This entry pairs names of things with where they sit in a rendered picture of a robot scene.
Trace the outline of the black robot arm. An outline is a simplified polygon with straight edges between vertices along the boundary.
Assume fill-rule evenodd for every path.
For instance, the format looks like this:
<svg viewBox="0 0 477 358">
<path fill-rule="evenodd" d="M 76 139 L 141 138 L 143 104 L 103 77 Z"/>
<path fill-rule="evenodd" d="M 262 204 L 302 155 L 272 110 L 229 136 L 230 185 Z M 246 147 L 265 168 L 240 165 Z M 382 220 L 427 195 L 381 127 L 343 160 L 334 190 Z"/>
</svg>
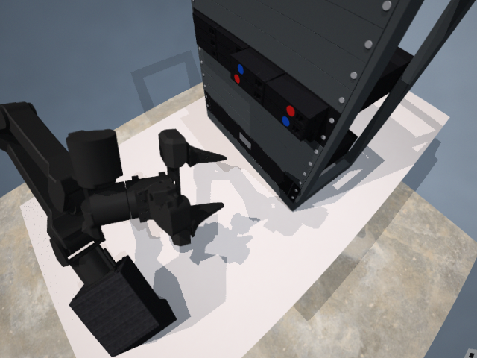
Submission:
<svg viewBox="0 0 477 358">
<path fill-rule="evenodd" d="M 131 220 L 125 183 L 116 182 L 123 176 L 116 132 L 69 133 L 68 152 L 32 103 L 24 101 L 0 104 L 0 129 L 0 149 L 7 152 L 47 215 L 47 234 L 57 261 L 62 267 L 70 265 L 85 290 L 91 289 L 116 270 L 116 261 L 99 245 L 106 241 L 101 226 Z M 152 183 L 137 195 L 148 205 L 142 220 L 154 220 L 174 236 L 192 226 L 191 204 L 170 181 Z"/>
</svg>

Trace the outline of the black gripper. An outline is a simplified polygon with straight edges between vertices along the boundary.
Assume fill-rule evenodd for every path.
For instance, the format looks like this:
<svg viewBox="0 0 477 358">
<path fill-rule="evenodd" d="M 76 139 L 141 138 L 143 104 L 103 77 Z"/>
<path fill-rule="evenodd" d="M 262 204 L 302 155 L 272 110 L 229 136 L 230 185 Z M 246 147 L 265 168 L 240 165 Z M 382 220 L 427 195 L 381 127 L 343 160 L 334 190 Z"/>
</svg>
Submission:
<svg viewBox="0 0 477 358">
<path fill-rule="evenodd" d="M 165 166 L 167 166 L 167 174 L 165 172 L 159 172 L 159 176 L 140 179 L 139 176 L 136 175 L 131 176 L 132 180 L 125 181 L 131 218 L 139 218 L 140 223 L 147 222 L 142 220 L 141 213 L 148 211 L 148 205 L 146 200 L 139 201 L 137 195 L 139 191 L 142 191 L 142 189 L 157 181 L 171 179 L 172 183 L 175 181 L 178 189 L 177 192 L 181 194 L 180 167 L 185 163 L 187 163 L 189 167 L 193 167 L 197 163 L 220 162 L 227 159 L 221 154 L 205 151 L 194 146 L 190 148 L 190 144 L 186 142 L 185 137 L 176 128 L 165 129 L 158 134 L 158 137 L 159 153 Z M 199 154 L 193 154 L 192 152 Z M 190 216 L 192 226 L 171 237 L 173 244 L 177 246 L 191 244 L 191 236 L 192 238 L 195 236 L 198 225 L 223 207 L 223 202 L 191 205 Z"/>
</svg>

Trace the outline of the black server rack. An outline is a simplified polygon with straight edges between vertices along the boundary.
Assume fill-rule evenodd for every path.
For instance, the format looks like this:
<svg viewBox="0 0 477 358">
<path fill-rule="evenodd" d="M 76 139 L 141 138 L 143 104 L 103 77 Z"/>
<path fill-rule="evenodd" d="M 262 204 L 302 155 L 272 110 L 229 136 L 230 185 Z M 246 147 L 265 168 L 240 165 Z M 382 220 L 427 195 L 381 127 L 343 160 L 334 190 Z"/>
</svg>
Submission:
<svg viewBox="0 0 477 358">
<path fill-rule="evenodd" d="M 398 45 L 424 0 L 191 0 L 207 116 L 294 211 L 351 167 L 475 1 L 451 0 L 413 56 Z"/>
</svg>

